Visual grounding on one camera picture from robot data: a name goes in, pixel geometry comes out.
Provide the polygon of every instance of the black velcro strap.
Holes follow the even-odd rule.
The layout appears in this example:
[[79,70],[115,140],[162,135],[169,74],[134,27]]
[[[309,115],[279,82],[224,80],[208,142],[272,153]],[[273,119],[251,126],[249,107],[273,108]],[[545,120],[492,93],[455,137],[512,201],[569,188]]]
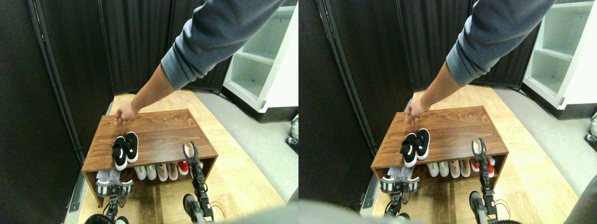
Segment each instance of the black velcro strap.
[[411,147],[410,144],[403,145],[402,149],[400,149],[400,154],[406,155],[408,153],[408,151],[410,151],[410,147]]
[[415,148],[422,146],[423,145],[423,137],[420,136],[420,137],[417,137],[416,139],[414,139],[413,145],[415,146]]

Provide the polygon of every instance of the black wheel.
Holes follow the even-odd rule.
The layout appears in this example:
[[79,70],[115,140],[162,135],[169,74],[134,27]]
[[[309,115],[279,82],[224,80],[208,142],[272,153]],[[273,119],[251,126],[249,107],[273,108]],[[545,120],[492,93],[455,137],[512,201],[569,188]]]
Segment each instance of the black wheel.
[[400,213],[398,217],[403,217],[407,221],[410,221],[410,216],[406,212]]
[[124,216],[118,217],[115,224],[128,224],[128,219]]
[[87,221],[85,224],[112,224],[112,221],[108,219],[105,215],[102,214],[94,214]]

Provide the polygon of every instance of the hand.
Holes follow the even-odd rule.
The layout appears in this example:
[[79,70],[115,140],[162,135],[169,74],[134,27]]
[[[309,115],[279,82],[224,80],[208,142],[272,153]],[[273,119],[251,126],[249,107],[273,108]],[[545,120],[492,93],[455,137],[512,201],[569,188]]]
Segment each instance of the hand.
[[141,109],[137,109],[132,102],[120,106],[114,115],[114,127],[122,127],[127,121],[130,121],[133,116],[139,113],[140,110]]
[[421,100],[416,100],[408,105],[407,116],[404,118],[404,123],[412,124],[417,122],[417,118],[429,110],[431,106],[425,106]]

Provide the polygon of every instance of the black sneaker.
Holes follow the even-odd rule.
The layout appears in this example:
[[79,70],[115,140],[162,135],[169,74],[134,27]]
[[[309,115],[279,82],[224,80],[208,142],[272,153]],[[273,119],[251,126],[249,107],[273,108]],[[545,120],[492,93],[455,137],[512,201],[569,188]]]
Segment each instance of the black sneaker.
[[417,162],[417,153],[413,147],[413,141],[416,138],[417,136],[414,133],[410,133],[402,142],[400,154],[404,155],[404,165],[406,165],[406,167],[412,167]]
[[124,170],[127,167],[127,154],[124,151],[124,145],[125,140],[122,136],[118,136],[112,144],[112,157],[114,157],[116,170]]
[[417,159],[423,160],[427,158],[429,154],[429,139],[431,135],[429,135],[429,131],[425,128],[421,128],[417,132],[417,139],[415,139],[414,146],[417,149]]
[[139,157],[139,152],[137,151],[137,148],[139,148],[139,138],[137,138],[135,132],[130,131],[127,133],[127,142],[124,146],[127,151],[127,161],[130,163],[137,162],[137,158]]

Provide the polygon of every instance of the gray carpet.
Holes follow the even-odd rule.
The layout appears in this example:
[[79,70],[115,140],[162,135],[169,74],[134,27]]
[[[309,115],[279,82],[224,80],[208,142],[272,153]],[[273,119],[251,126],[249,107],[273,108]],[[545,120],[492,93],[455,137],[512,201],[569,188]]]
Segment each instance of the gray carpet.
[[597,152],[584,141],[590,119],[559,121],[523,92],[493,87],[580,195],[597,175]]
[[299,156],[284,142],[290,122],[259,124],[223,96],[204,90],[193,92],[288,202],[299,186]]

